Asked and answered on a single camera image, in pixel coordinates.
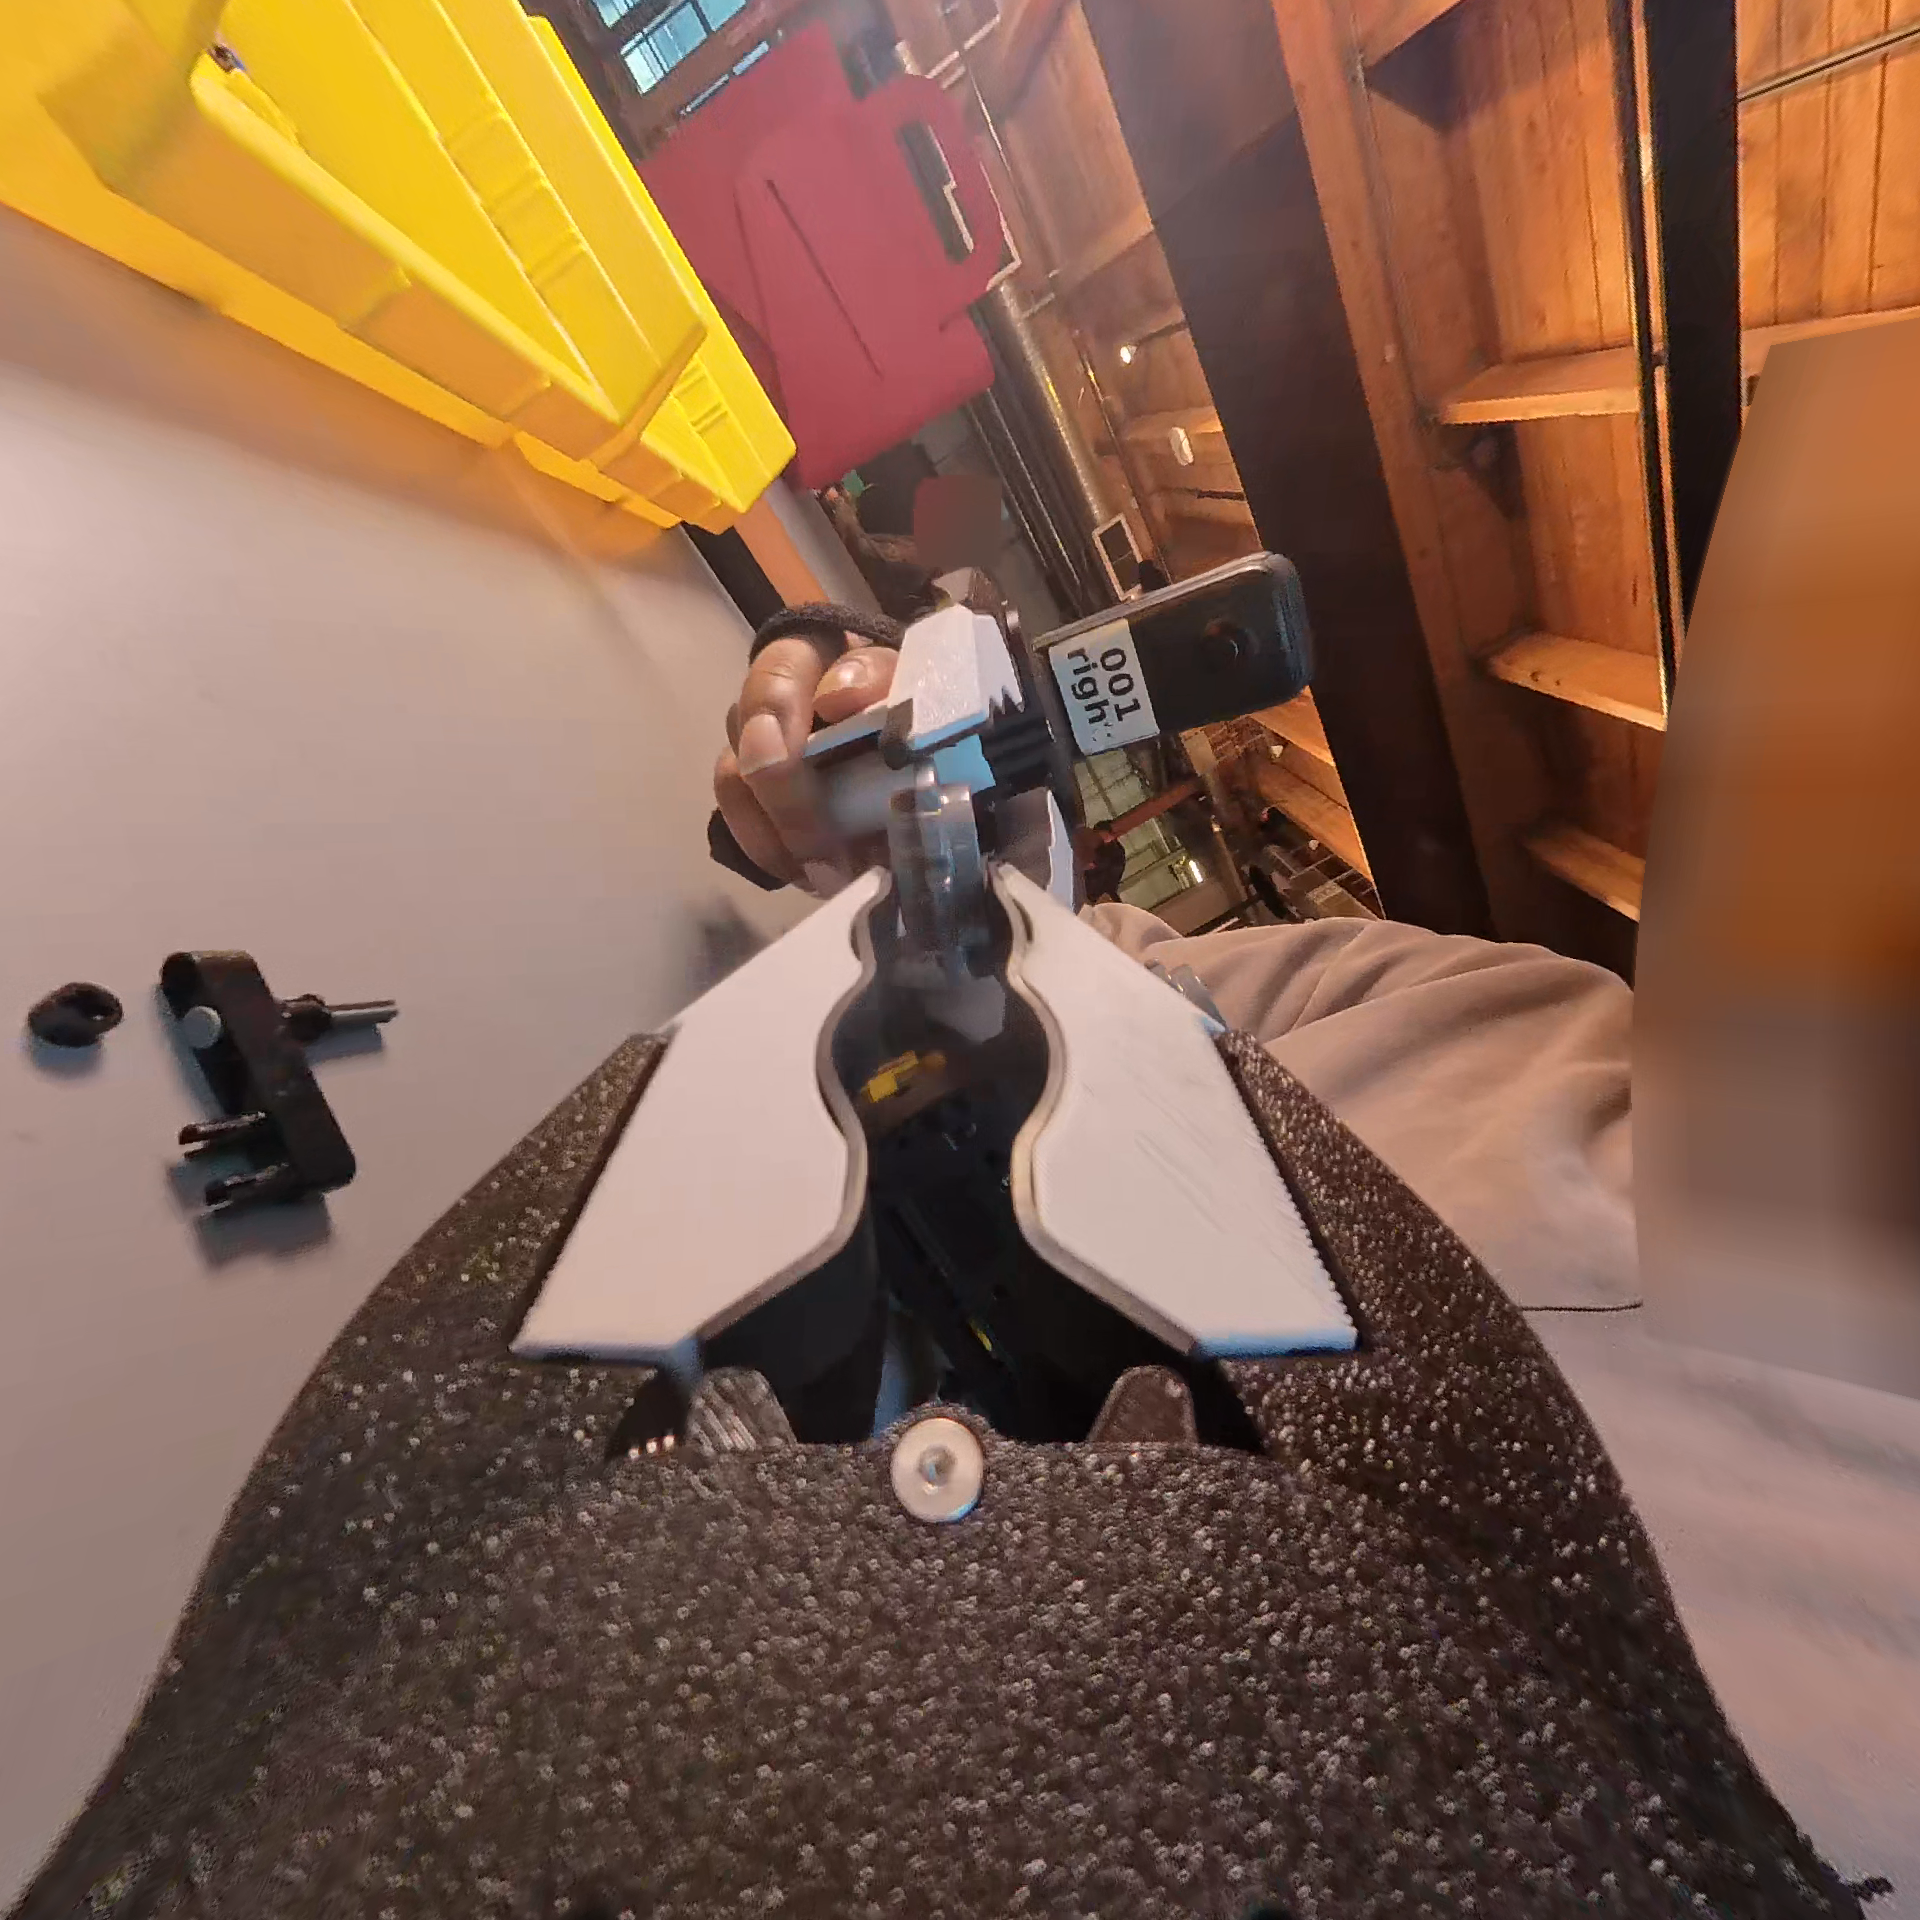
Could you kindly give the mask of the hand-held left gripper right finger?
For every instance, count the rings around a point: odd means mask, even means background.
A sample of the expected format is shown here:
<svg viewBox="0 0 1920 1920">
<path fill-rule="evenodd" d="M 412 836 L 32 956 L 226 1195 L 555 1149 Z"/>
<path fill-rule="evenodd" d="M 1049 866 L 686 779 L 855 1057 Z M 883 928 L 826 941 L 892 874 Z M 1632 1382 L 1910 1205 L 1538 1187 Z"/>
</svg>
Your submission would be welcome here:
<svg viewBox="0 0 1920 1920">
<path fill-rule="evenodd" d="M 1018 869 L 1006 982 L 1044 1076 L 1012 1145 L 1024 1241 L 1177 1354 L 1352 1354 L 1358 1331 L 1218 1049 L 1224 1025 Z"/>
</svg>

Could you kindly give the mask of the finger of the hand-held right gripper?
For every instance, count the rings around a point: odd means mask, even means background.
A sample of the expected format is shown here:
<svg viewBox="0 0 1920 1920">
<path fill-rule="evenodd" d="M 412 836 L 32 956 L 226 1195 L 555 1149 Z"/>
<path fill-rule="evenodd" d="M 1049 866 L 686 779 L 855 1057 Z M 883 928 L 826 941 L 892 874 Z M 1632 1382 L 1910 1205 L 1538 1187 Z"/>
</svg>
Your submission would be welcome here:
<svg viewBox="0 0 1920 1920">
<path fill-rule="evenodd" d="M 815 732 L 807 762 L 857 755 L 923 762 L 1024 714 L 1024 707 L 1019 668 L 996 617 L 948 605 L 904 632 L 888 693 L 848 721 Z"/>
<path fill-rule="evenodd" d="M 1079 910 L 1084 902 L 1072 828 L 1054 793 L 987 795 L 982 851 L 991 869 L 1019 870 L 1060 907 Z"/>
</svg>

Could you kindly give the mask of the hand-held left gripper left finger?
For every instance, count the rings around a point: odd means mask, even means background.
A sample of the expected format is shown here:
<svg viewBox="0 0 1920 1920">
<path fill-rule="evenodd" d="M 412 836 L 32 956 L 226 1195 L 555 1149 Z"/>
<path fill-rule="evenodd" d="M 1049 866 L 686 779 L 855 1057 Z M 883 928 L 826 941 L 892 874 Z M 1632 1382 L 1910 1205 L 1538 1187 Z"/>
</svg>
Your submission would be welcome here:
<svg viewBox="0 0 1920 1920">
<path fill-rule="evenodd" d="M 868 1153 L 833 1033 L 872 988 L 867 870 L 695 998 L 530 1301 L 520 1360 L 689 1369 L 702 1347 L 838 1258 Z"/>
</svg>

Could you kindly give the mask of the grey toy wheel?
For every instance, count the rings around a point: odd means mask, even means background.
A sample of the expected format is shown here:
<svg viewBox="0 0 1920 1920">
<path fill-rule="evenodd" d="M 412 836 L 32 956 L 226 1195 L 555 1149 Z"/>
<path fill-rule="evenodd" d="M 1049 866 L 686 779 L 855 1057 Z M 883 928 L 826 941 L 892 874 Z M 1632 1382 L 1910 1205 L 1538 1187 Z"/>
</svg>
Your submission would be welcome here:
<svg viewBox="0 0 1920 1920">
<path fill-rule="evenodd" d="M 931 765 L 888 812 L 899 934 L 880 973 L 915 1014 L 967 1045 L 1001 1035 L 1001 932 L 970 790 Z"/>
</svg>

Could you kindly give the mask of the yellow toy brick vehicle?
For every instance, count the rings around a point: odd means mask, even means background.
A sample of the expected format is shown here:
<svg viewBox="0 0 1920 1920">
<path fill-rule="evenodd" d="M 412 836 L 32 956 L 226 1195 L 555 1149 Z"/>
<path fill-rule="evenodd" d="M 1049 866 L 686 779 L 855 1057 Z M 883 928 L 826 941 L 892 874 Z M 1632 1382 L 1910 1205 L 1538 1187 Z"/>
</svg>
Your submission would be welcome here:
<svg viewBox="0 0 1920 1920">
<path fill-rule="evenodd" d="M 1022 1302 L 1006 1101 L 970 1085 L 953 1052 L 923 1045 L 864 1072 L 855 1115 L 878 1276 L 908 1373 L 1000 1434 L 1038 1435 L 1049 1390 Z"/>
</svg>

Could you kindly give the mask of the black brick beam with pins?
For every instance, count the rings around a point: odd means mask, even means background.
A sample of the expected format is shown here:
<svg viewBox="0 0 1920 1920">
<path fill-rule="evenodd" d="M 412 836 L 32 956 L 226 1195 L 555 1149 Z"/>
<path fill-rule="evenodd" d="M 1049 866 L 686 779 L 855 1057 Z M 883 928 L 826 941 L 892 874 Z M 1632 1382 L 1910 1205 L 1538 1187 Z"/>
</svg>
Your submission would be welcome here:
<svg viewBox="0 0 1920 1920">
<path fill-rule="evenodd" d="M 322 1041 L 378 1033 L 393 998 L 278 997 L 248 952 L 175 952 L 159 992 L 217 1107 L 188 1122 L 188 1158 L 240 1162 L 204 1188 L 209 1217 L 303 1205 L 346 1188 L 358 1157 L 310 1062 Z"/>
</svg>

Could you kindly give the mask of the person's right forearm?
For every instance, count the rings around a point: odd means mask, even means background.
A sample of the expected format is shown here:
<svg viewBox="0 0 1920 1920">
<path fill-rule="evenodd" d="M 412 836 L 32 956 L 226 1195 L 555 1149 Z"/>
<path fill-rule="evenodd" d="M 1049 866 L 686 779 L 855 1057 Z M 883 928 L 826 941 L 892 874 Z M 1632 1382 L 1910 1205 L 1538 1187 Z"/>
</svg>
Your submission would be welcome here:
<svg viewBox="0 0 1920 1920">
<path fill-rule="evenodd" d="M 1537 944 L 1379 920 L 1182 937 L 1142 907 L 1084 921 L 1188 966 L 1233 1028 L 1426 1201 L 1516 1306 L 1639 1308 L 1632 989 Z"/>
</svg>

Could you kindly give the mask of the person's right hand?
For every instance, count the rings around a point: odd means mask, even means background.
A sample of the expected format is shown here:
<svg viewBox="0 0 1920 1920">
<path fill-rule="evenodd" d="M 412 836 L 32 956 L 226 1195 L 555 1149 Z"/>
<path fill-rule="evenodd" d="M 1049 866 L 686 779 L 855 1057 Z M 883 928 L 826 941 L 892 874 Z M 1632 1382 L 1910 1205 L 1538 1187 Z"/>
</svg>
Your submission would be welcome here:
<svg viewBox="0 0 1920 1920">
<path fill-rule="evenodd" d="M 857 844 L 828 822 L 804 748 L 886 700 L 895 676 L 896 650 L 851 634 L 787 634 L 758 651 L 712 774 L 716 819 L 754 875 L 833 897 L 883 861 L 883 840 Z"/>
</svg>

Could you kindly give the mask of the yellow plastic bin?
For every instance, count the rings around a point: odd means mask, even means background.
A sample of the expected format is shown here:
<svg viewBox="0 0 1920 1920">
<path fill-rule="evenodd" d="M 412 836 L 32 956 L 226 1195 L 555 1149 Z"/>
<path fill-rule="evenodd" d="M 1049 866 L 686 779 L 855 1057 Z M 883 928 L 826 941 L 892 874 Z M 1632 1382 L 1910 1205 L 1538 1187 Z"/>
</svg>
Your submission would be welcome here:
<svg viewBox="0 0 1920 1920">
<path fill-rule="evenodd" d="M 648 418 L 624 424 L 587 459 L 512 434 L 520 458 L 545 478 L 662 529 L 734 529 L 793 459 L 796 442 L 716 301 L 702 294 L 700 307 L 707 334 Z"/>
<path fill-rule="evenodd" d="M 518 5 L 4 5 L 4 203 L 420 412 L 658 486 L 705 346 Z"/>
</svg>

